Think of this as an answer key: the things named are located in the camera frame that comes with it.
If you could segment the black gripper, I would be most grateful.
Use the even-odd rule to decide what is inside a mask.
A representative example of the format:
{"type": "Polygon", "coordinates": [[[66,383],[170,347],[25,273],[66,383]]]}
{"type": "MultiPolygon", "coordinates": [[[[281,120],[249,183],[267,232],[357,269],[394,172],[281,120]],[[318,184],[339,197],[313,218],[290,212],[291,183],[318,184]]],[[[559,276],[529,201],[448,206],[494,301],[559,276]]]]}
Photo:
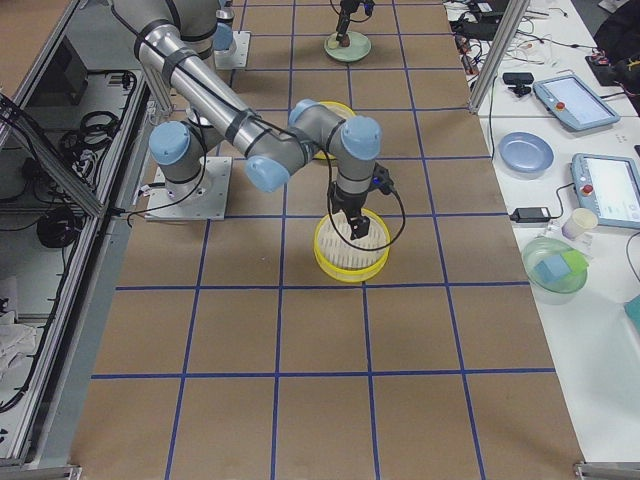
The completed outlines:
{"type": "Polygon", "coordinates": [[[333,218],[333,214],[337,214],[339,211],[342,211],[348,219],[348,224],[351,229],[351,240],[358,240],[369,234],[370,219],[362,213],[362,208],[368,196],[367,191],[349,193],[339,187],[336,182],[331,182],[328,187],[327,196],[329,200],[329,207],[327,207],[329,223],[337,237],[343,243],[348,244],[348,240],[341,234],[333,218]]]}

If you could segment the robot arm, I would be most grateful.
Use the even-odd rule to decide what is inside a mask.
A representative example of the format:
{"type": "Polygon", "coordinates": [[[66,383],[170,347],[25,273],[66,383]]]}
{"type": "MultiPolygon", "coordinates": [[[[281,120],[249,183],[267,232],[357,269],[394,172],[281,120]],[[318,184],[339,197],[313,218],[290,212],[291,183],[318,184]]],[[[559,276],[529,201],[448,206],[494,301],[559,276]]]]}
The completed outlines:
{"type": "Polygon", "coordinates": [[[350,45],[350,38],[348,29],[350,24],[354,21],[352,16],[363,7],[365,17],[363,19],[356,19],[355,23],[365,23],[373,15],[375,8],[374,0],[341,0],[339,7],[336,8],[333,2],[330,2],[330,6],[338,16],[338,21],[335,29],[336,39],[335,42],[340,47],[347,47],[350,45]]]}
{"type": "Polygon", "coordinates": [[[219,8],[216,1],[111,4],[114,17],[135,37],[135,57],[245,156],[246,175],[258,189],[279,189],[324,150],[336,158],[338,168],[328,188],[329,207],[344,213],[352,239],[367,236],[370,220],[361,209],[375,187],[379,124],[364,116],[344,119],[309,99],[291,111],[285,131],[264,123],[214,70],[208,44],[218,27],[219,8]]]}

